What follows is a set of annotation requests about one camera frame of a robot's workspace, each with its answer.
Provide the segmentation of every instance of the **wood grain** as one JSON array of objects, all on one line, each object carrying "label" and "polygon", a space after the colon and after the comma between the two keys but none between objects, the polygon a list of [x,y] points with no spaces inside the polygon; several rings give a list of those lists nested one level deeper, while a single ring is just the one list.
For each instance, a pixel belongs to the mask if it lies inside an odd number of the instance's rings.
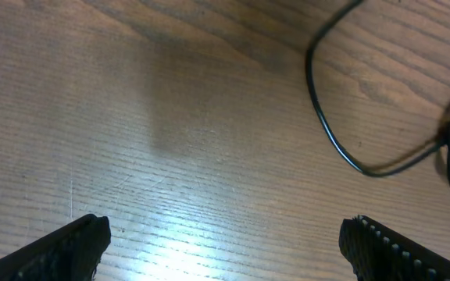
[{"label": "wood grain", "polygon": [[[303,53],[344,0],[0,0],[0,257],[93,212],[98,280],[353,280],[365,214],[450,259],[434,158],[366,178],[331,147]],[[377,165],[450,102],[450,0],[373,0],[322,43],[316,86]]]}]

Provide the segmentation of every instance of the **wooden surface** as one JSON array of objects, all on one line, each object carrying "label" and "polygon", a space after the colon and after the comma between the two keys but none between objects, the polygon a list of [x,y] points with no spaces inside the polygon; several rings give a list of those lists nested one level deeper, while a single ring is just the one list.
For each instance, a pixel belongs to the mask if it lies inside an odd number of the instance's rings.
[{"label": "wooden surface", "polygon": [[[450,259],[434,157],[366,178],[331,147],[303,52],[344,0],[0,0],[0,257],[87,213],[97,280],[353,280],[365,214]],[[369,0],[321,45],[320,102],[380,164],[450,101],[450,0]]]}]

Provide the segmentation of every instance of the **wooden table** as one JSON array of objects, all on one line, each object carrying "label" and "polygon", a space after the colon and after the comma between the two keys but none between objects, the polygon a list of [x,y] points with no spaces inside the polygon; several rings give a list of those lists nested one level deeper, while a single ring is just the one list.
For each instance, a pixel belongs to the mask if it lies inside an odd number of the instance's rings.
[{"label": "wooden table", "polygon": [[[354,280],[341,221],[369,215],[450,259],[435,157],[347,165],[304,51],[345,0],[0,0],[0,257],[87,213],[97,280]],[[368,164],[436,134],[450,0],[369,0],[316,53],[334,132]]]}]

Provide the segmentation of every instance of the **table surface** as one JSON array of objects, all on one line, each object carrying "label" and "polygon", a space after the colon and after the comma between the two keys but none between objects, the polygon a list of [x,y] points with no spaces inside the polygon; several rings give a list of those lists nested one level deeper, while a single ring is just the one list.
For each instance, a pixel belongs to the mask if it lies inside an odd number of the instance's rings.
[{"label": "table surface", "polygon": [[[304,51],[344,0],[0,0],[0,257],[87,213],[97,280],[354,280],[342,219],[450,259],[439,158],[353,170],[316,118]],[[450,102],[450,0],[366,1],[321,44],[320,102],[379,165]]]}]

